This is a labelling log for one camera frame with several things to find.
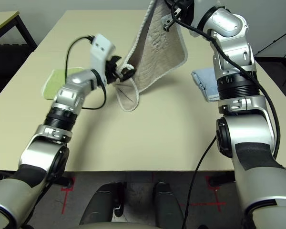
blue cloth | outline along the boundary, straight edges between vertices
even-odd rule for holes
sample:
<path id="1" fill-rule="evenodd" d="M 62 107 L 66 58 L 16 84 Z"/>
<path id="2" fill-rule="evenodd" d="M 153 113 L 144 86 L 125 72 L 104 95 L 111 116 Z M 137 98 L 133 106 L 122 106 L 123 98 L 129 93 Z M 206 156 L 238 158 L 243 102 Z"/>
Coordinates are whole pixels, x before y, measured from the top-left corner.
<path id="1" fill-rule="evenodd" d="M 204 95 L 206 101 L 214 102 L 219 100 L 214 68 L 195 70 L 192 72 L 192 77 Z"/>

wall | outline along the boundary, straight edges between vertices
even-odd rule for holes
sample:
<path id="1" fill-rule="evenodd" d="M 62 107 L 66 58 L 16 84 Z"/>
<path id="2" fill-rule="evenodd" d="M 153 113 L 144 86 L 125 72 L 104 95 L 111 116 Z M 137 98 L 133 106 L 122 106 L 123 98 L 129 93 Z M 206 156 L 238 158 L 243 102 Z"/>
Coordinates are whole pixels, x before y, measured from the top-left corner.
<path id="1" fill-rule="evenodd" d="M 150 0 L 0 0 L 0 11 L 18 10 L 37 43 L 55 25 L 66 10 L 147 9 Z M 248 39 L 254 53 L 286 32 L 286 0 L 222 0 L 233 13 L 244 16 L 250 26 Z M 24 42 L 12 30 L 2 43 Z M 262 56 L 284 56 L 286 38 L 262 53 Z"/>

floor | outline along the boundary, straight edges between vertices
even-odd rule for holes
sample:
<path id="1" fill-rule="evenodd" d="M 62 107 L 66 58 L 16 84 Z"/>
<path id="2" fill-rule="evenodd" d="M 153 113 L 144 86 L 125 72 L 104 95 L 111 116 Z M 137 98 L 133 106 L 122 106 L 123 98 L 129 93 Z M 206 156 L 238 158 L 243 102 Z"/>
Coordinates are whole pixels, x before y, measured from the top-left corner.
<path id="1" fill-rule="evenodd" d="M 214 172 L 199 172 L 192 190 L 187 221 L 188 229 L 205 224 L 209 229 L 238 229 L 242 211 L 234 183 L 210 187 L 208 177 Z M 124 215 L 113 221 L 155 225 L 152 190 L 155 183 L 170 184 L 184 211 L 192 172 L 89 172 L 74 175 L 74 187 L 66 191 L 52 186 L 35 209 L 29 224 L 35 229 L 72 228 L 81 216 L 95 191 L 110 181 L 126 181 Z"/>

white towel edge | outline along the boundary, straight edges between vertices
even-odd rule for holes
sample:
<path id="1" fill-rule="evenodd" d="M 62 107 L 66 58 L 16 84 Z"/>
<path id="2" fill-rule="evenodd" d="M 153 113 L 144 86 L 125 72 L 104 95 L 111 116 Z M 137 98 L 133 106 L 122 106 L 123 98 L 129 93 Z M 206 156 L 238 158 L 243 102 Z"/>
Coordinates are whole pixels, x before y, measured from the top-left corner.
<path id="1" fill-rule="evenodd" d="M 131 56 L 133 55 L 133 52 L 134 52 L 134 50 L 136 49 L 136 47 L 137 47 L 137 45 L 138 45 L 139 38 L 140 38 L 140 36 L 141 36 L 143 27 L 145 26 L 145 23 L 146 23 L 146 21 L 147 21 L 147 18 L 149 17 L 149 14 L 150 14 L 150 12 L 151 12 L 151 10 L 152 10 L 154 4 L 156 3 L 156 1 L 157 1 L 157 0 L 152 0 L 152 1 L 149 3 L 149 6 L 148 6 L 148 8 L 147 8 L 147 10 L 146 10 L 146 14 L 145 14 L 145 16 L 144 16 L 144 18 L 143 18 L 143 22 L 142 22 L 142 24 L 141 24 L 141 26 L 140 26 L 140 29 L 139 29 L 139 32 L 138 32 L 138 34 L 137 34 L 137 37 L 136 37 L 136 39 L 135 39 L 135 41 L 134 41 L 134 44 L 133 44 L 132 48 L 131 48 L 130 51 L 128 52 L 128 55 L 126 56 L 126 58 L 125 58 L 123 64 L 121 65 L 120 71 L 122 70 L 123 66 L 125 66 L 125 65 L 128 63 L 129 59 L 130 59 Z"/>
<path id="2" fill-rule="evenodd" d="M 119 102 L 119 104 L 120 104 L 120 107 L 122 108 L 122 110 L 124 110 L 124 111 L 126 111 L 126 112 L 133 111 L 133 110 L 138 106 L 138 104 L 139 104 L 139 91 L 138 91 L 138 88 L 137 88 L 137 86 L 135 85 L 135 83 L 134 83 L 134 81 L 133 81 L 132 78 L 130 78 L 129 81 L 132 82 L 132 84 L 133 84 L 133 87 L 134 87 L 135 93 L 136 93 L 136 99 L 137 99 L 136 104 L 135 104 L 135 106 L 134 106 L 133 108 L 131 108 L 131 109 L 129 109 L 129 110 L 127 110 L 127 109 L 124 108 L 124 106 L 123 106 L 123 104 L 122 104 L 122 102 L 121 102 L 121 100 L 120 100 L 119 93 L 118 93 L 117 89 L 115 89 L 115 94 L 116 94 L 116 97 L 117 97 L 118 102 Z"/>

cable connector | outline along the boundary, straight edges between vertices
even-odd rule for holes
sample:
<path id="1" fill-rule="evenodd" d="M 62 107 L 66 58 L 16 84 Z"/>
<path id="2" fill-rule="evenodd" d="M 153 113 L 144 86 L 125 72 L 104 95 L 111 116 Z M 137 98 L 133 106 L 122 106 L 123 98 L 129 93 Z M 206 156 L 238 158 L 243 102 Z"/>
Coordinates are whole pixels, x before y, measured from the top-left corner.
<path id="1" fill-rule="evenodd" d="M 87 39 L 90 41 L 90 44 L 92 44 L 93 39 L 94 39 L 94 36 L 88 35 L 88 36 L 87 36 Z"/>

